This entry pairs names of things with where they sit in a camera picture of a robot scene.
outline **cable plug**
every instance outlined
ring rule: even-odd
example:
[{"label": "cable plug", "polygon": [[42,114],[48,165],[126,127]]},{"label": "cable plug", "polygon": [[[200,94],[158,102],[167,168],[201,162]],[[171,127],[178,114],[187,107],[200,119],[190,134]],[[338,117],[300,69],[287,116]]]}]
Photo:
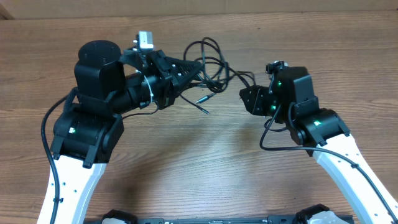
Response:
[{"label": "cable plug", "polygon": [[207,101],[208,99],[210,99],[211,97],[213,97],[213,96],[215,96],[215,95],[216,95],[216,93],[212,93],[212,94],[209,94],[209,95],[207,95],[207,96],[204,96],[204,97],[200,98],[200,99],[197,101],[197,104],[203,103],[203,102]]}]

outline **wooden table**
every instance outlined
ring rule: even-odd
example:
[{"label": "wooden table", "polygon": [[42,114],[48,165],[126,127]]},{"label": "wooden table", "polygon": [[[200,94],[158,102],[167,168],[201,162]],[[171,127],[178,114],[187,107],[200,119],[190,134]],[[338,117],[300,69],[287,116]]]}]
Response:
[{"label": "wooden table", "polygon": [[[49,177],[40,140],[44,113],[76,86],[79,48],[107,39],[125,49],[139,30],[157,49],[182,58],[204,36],[216,39],[236,70],[268,85],[265,63],[306,66],[322,107],[338,112],[373,171],[398,198],[398,13],[329,12],[222,16],[113,17],[0,21],[0,222],[35,223]],[[198,57],[199,48],[190,59]],[[259,217],[295,213],[317,203],[353,214],[328,174],[305,152],[265,152],[265,119],[239,99],[243,85],[203,106],[178,99],[153,116],[132,117],[88,207],[139,217]],[[209,91],[189,90],[197,100]],[[57,109],[49,119],[52,140]],[[269,146],[293,146],[288,132]]]}]

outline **cable connector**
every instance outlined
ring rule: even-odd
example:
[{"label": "cable connector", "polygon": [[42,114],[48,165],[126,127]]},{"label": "cable connector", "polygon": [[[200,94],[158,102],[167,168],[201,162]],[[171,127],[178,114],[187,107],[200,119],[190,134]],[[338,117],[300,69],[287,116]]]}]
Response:
[{"label": "cable connector", "polygon": [[204,97],[200,98],[200,99],[197,101],[197,104],[203,103],[203,102],[207,101],[208,99],[210,99],[211,97],[213,97],[213,96],[215,96],[215,95],[216,95],[216,93],[212,93],[212,94],[209,94],[209,95],[207,95],[207,96],[204,96]]}]

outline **table surface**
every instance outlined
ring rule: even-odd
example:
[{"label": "table surface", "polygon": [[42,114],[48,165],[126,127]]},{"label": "table surface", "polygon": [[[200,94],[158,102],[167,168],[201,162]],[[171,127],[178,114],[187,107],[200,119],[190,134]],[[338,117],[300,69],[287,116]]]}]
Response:
[{"label": "table surface", "polygon": [[[0,21],[0,30],[1,223],[35,223],[39,216],[49,177],[40,123],[76,86],[79,48],[106,39],[125,49],[139,30],[152,31],[157,49],[177,58],[190,42],[212,37],[231,67],[253,71],[260,85],[269,83],[265,63],[306,66],[320,105],[344,119],[373,171],[398,198],[396,11]],[[196,48],[188,57],[199,54]],[[203,105],[209,115],[177,99],[152,116],[125,120],[86,217],[113,208],[139,217],[260,217],[317,203],[353,214],[306,152],[259,148],[265,119],[246,112],[238,95],[243,87],[231,81]],[[184,95],[197,100],[207,93]],[[60,113],[49,119],[49,142]],[[288,132],[269,133],[266,144],[294,145]]]}]

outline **wood grain tabletop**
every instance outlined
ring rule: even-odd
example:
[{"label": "wood grain tabletop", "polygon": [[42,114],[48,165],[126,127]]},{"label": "wood grain tabletop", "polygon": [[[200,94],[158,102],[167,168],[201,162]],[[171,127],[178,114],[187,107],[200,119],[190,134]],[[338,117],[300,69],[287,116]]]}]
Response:
[{"label": "wood grain tabletop", "polygon": [[[306,66],[320,106],[343,118],[398,199],[397,11],[0,21],[0,223],[37,221],[50,168],[40,123],[76,86],[79,48],[106,39],[125,49],[139,30],[152,31],[156,49],[176,58],[190,42],[212,37],[230,66],[254,72],[259,85],[269,84],[265,63]],[[199,56],[197,47],[188,59]],[[261,217],[318,203],[353,214],[306,152],[259,148],[265,119],[246,112],[242,88],[232,80],[203,104],[209,115],[179,98],[154,115],[125,120],[86,217],[113,208],[139,217]],[[184,93],[193,101],[207,94]],[[49,142],[60,113],[56,109],[48,121]],[[270,133],[266,144],[294,145],[288,132]]]}]

